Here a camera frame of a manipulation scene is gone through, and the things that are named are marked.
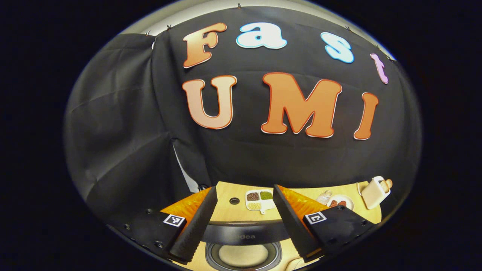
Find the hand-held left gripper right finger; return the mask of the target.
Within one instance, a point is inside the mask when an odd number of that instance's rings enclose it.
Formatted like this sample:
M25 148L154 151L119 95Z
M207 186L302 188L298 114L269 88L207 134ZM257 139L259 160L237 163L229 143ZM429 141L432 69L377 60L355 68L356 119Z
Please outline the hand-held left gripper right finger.
M347 206L327 207L280 185L274 185L273 201L305 262L339 254L375 226Z

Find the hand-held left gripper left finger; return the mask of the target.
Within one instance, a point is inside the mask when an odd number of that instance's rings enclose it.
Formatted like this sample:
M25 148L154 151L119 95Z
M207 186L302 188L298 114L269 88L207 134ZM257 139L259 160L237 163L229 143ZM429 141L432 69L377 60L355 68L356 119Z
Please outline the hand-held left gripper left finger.
M208 187L161 210L131 208L110 220L110 230L140 250L165 261L192 261L218 202Z

